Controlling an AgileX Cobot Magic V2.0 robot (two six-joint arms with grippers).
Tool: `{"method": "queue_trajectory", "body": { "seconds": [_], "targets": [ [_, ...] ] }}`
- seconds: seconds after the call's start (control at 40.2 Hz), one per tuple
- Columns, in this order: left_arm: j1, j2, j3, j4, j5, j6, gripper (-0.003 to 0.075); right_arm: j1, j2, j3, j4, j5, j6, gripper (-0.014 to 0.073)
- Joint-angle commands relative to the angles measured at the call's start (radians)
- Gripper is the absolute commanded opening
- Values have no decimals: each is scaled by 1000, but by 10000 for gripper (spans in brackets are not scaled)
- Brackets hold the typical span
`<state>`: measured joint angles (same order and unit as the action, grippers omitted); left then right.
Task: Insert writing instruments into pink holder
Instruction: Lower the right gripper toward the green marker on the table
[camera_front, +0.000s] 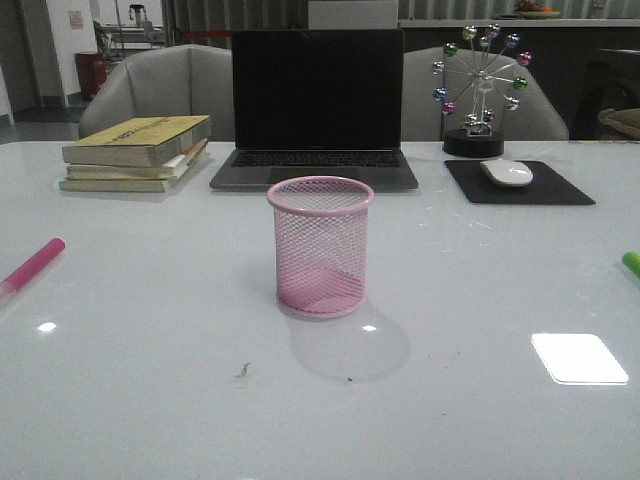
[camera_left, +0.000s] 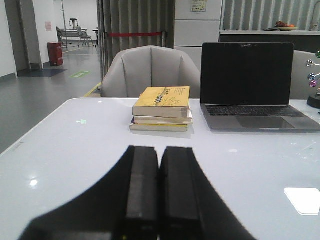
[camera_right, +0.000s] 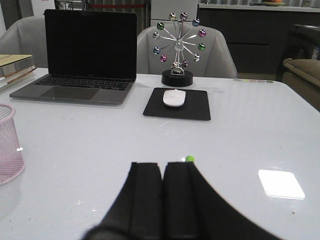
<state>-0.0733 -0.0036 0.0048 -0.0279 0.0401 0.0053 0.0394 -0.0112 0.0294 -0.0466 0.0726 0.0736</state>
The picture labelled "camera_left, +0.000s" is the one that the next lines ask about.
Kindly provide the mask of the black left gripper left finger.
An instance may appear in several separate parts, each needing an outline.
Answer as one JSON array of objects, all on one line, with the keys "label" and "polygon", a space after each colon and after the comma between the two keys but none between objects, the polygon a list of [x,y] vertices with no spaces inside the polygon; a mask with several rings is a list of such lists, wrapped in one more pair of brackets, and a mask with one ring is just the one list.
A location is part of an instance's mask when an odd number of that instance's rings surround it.
[{"label": "black left gripper left finger", "polygon": [[129,146],[97,183],[33,219],[21,240],[156,240],[158,157],[153,147]]}]

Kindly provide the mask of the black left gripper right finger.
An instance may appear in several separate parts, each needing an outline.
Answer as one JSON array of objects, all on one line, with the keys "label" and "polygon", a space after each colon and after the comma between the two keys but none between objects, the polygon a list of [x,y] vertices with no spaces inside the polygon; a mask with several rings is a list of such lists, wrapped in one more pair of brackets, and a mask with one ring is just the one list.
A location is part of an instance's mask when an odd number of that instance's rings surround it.
[{"label": "black left gripper right finger", "polygon": [[192,148],[168,146],[159,172],[162,240],[253,240],[216,192]]}]

